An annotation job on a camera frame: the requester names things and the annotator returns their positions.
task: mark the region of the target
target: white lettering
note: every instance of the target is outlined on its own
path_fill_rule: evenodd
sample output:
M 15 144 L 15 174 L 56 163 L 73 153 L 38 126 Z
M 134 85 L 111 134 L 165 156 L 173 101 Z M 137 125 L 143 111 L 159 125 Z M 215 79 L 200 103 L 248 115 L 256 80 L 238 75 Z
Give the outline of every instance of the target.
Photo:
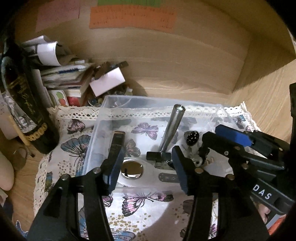
M 261 194 L 261 196 L 263 196 L 265 189 L 263 189 L 261 192 L 259 192 L 259 194 Z
M 259 189 L 259 185 L 256 184 L 256 185 L 254 186 L 254 188 L 253 188 L 253 191 L 256 192 L 256 191 L 258 191 L 258 189 Z
M 271 197 L 271 193 L 267 194 L 265 199 L 269 199 Z

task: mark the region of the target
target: silver metal tube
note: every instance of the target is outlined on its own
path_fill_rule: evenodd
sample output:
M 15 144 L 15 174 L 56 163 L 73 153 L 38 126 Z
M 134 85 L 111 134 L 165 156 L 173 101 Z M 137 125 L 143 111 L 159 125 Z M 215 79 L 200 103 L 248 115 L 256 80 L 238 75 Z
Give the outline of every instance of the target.
M 185 107 L 181 104 L 175 104 L 174 108 L 172 110 L 172 113 L 170 115 L 170 120 L 168 122 L 168 125 L 165 129 L 165 133 L 163 135 L 163 139 L 161 140 L 160 146 L 159 146 L 159 152 L 166 152 L 168 145 L 172 141 L 178 126 L 181 122 L 181 119 L 184 115 Z

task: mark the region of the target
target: gold chain decoration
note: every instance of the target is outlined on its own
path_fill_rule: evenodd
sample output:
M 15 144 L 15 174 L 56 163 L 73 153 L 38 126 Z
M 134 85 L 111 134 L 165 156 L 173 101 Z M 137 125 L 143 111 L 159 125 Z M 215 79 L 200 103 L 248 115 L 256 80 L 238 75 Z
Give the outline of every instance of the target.
M 38 131 L 26 137 L 29 141 L 35 141 L 38 138 L 40 138 L 40 136 L 42 136 L 46 130 L 47 130 L 47 124 L 43 123 L 42 126 L 38 129 Z

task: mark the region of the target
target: black polka dot object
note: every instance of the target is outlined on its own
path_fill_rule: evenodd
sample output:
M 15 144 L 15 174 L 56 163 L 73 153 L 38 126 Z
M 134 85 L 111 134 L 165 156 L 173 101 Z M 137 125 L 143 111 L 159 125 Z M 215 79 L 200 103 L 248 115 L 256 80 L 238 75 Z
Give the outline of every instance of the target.
M 184 138 L 188 146 L 194 146 L 197 143 L 199 137 L 200 135 L 197 131 L 187 131 L 184 133 Z

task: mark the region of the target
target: black bottle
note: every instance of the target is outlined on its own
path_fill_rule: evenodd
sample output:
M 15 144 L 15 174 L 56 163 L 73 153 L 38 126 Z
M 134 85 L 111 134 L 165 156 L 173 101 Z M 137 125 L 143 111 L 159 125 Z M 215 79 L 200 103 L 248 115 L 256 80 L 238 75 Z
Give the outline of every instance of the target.
M 1 76 L 6 90 L 4 99 L 17 125 L 39 152 L 48 154 L 59 142 L 58 130 L 42 106 L 27 57 L 9 38 L 4 45 Z

